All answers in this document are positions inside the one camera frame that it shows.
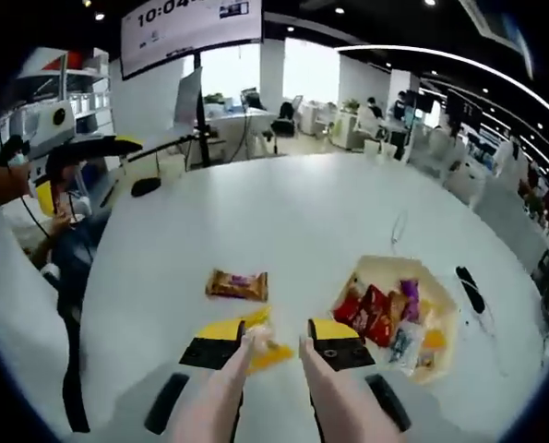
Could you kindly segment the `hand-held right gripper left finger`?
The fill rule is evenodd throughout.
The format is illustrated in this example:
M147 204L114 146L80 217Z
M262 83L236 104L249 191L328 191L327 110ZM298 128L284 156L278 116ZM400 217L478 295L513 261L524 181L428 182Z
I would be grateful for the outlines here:
M119 398L112 441L231 442L245 379L245 321L212 323Z

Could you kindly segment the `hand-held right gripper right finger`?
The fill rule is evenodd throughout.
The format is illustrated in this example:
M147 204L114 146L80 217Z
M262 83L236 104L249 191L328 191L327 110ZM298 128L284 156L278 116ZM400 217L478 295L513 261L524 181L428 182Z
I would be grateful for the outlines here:
M380 374L357 377L375 360L353 329L333 319L307 321L306 381L323 442L403 442L412 420Z

